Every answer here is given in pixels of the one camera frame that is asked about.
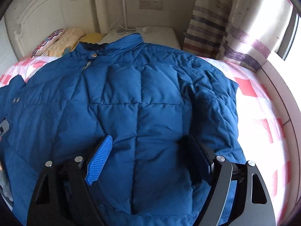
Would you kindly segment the grey gloved left hand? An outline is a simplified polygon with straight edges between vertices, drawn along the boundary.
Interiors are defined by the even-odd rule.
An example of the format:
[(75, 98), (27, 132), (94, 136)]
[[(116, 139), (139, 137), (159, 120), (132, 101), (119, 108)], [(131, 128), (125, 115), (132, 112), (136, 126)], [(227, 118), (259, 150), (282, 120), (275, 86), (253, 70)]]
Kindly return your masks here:
[(3, 191), (4, 196), (10, 201), (13, 202), (13, 196), (12, 196), (12, 192), (11, 192), (11, 186), (9, 183), (9, 179), (8, 176), (5, 172), (5, 170), (3, 169), (2, 164), (0, 164), (0, 180), (1, 180), (1, 188)]

